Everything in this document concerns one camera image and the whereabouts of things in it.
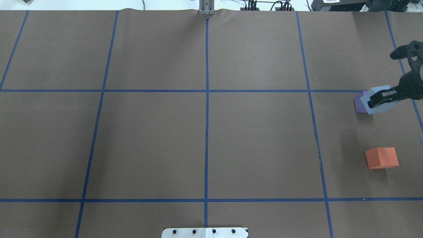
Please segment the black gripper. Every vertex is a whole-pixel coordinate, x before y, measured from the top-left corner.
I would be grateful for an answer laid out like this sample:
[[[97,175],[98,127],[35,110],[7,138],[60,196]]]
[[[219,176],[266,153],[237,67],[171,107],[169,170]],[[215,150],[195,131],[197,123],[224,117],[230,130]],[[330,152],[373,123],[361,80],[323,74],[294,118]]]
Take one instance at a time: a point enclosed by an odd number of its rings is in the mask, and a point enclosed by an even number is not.
[[[396,89],[384,89],[370,96],[367,105],[374,108],[385,103],[392,103],[405,99],[422,100],[423,82],[420,73],[410,71],[401,76]]]

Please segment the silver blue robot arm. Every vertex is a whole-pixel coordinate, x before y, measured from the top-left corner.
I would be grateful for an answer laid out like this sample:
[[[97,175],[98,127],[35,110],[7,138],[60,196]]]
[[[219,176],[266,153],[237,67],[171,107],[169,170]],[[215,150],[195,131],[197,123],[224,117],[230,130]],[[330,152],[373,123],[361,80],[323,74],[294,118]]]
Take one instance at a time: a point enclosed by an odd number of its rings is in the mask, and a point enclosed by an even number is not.
[[[359,98],[369,115],[387,112],[406,99],[422,100],[422,67],[404,74],[397,86],[373,87]]]

